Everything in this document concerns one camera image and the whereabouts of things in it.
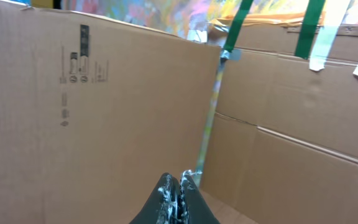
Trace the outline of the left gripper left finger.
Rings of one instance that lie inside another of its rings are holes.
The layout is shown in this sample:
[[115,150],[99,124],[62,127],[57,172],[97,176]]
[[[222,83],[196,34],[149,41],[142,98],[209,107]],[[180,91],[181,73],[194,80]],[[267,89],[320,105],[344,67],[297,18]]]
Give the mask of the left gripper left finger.
[[177,224],[181,222],[180,213],[178,180],[166,172],[130,224]]

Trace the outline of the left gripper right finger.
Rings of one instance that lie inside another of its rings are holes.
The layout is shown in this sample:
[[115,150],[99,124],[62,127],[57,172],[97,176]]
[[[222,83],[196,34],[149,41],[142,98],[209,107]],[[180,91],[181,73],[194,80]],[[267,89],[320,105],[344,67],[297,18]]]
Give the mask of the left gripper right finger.
[[201,171],[186,170],[181,175],[181,220],[184,224],[219,224],[193,180],[199,174]]

